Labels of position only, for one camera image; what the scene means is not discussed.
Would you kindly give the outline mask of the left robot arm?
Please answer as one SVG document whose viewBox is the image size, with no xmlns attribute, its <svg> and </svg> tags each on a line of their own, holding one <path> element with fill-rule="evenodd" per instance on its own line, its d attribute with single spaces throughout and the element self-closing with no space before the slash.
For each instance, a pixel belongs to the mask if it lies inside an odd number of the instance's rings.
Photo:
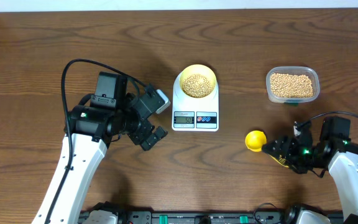
<svg viewBox="0 0 358 224">
<path fill-rule="evenodd" d="M 148 120 L 169 106 L 167 96 L 152 85 L 143 95 L 129 93 L 130 80 L 100 72 L 95 93 L 68 112 L 60 159 L 34 223 L 76 223 L 96 169 L 122 135 L 144 151 L 167 135 Z"/>
</svg>

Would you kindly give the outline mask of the yellow measuring scoop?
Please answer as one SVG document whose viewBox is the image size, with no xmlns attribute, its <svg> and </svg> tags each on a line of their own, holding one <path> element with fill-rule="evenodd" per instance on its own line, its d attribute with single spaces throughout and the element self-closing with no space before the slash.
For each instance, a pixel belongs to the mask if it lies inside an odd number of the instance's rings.
<svg viewBox="0 0 358 224">
<path fill-rule="evenodd" d="M 246 148 L 253 152 L 263 152 L 269 155 L 281 166 L 289 168 L 285 159 L 282 158 L 282 150 L 278 141 L 267 142 L 267 137 L 263 131 L 251 131 L 245 138 Z"/>
</svg>

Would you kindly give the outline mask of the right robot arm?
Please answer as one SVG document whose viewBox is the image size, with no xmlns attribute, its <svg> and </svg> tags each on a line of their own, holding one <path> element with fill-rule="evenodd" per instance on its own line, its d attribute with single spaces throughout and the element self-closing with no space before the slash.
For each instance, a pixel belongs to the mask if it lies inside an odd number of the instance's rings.
<svg viewBox="0 0 358 224">
<path fill-rule="evenodd" d="M 350 138 L 348 112 L 325 113 L 317 144 L 310 132 L 311 121 L 295 123 L 293 136 L 282 136 L 262 145 L 282 166 L 297 174 L 321 169 L 333 178 L 345 223 L 358 223 L 358 144 Z"/>
</svg>

